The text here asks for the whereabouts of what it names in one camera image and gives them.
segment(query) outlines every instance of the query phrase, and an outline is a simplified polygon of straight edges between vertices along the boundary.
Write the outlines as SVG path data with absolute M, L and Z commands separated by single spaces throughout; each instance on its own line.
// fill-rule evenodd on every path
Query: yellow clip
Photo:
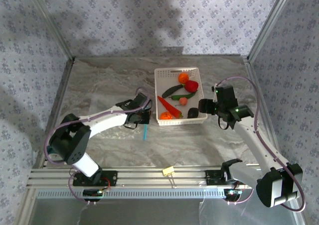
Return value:
M 173 166 L 168 167 L 168 168 L 166 168 L 166 169 L 163 169 L 163 174 L 164 174 L 164 176 L 172 175 L 172 174 L 174 174 L 174 173 L 175 173 L 175 172 L 174 172 L 174 167 L 173 167 Z
M 168 180 L 171 184 L 171 187 L 174 189 L 177 188 L 175 181 L 174 181 L 174 178 L 173 178 L 173 174 L 175 173 L 173 166 L 168 167 L 166 169 L 163 169 L 162 171 L 163 171 L 164 176 L 168 178 Z

